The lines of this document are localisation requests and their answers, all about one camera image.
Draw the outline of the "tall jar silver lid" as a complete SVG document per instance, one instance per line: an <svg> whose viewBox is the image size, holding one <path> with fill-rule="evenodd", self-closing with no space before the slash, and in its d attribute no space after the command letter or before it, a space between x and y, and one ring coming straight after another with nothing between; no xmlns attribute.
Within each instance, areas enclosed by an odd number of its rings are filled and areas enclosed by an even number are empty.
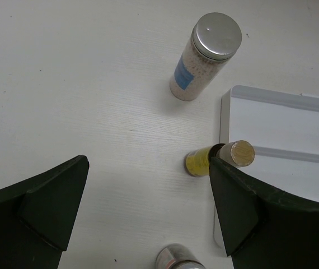
<svg viewBox="0 0 319 269"><path fill-rule="evenodd" d="M223 13L202 16L170 79L172 94L182 101L195 100L236 54L242 42L237 22Z"/></svg>

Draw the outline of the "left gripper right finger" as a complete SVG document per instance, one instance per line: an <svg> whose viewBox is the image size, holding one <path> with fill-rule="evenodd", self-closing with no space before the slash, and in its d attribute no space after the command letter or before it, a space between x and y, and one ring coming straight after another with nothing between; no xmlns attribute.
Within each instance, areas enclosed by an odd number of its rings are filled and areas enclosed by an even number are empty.
<svg viewBox="0 0 319 269"><path fill-rule="evenodd" d="M209 172L224 248L235 268L319 268L319 202L216 157Z"/></svg>

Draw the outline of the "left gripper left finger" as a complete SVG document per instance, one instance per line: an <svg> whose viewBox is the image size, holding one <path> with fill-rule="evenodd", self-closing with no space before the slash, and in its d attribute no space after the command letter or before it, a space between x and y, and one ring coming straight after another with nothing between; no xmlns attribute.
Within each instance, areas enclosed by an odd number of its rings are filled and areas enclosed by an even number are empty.
<svg viewBox="0 0 319 269"><path fill-rule="evenodd" d="M58 268L90 164L78 155L0 189L0 268Z"/></svg>

